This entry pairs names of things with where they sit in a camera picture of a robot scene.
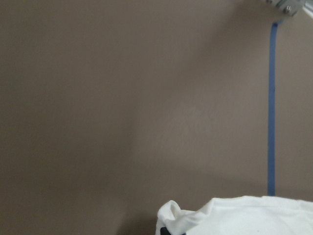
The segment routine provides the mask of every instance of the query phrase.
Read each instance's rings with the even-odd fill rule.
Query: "blue stripe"
[[[279,23],[273,23],[269,42],[268,81],[268,195],[275,196],[275,51]]]

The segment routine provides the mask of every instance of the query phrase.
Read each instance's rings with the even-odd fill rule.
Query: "blue line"
[[[275,196],[275,51],[279,23],[273,23],[269,42],[268,80],[268,195]]]

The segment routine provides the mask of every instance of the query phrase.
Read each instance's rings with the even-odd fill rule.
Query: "white towel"
[[[281,197],[213,198],[198,211],[169,201],[157,217],[156,235],[313,235],[313,203]]]

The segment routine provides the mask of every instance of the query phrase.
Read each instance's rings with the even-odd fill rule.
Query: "blue tape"
[[[275,52],[280,22],[273,23],[269,42],[268,80],[268,195],[275,196]]]

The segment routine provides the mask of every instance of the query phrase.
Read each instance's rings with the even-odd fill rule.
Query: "screw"
[[[284,13],[288,14],[289,12],[291,12],[291,10],[292,10],[292,7],[288,5],[284,8]]]

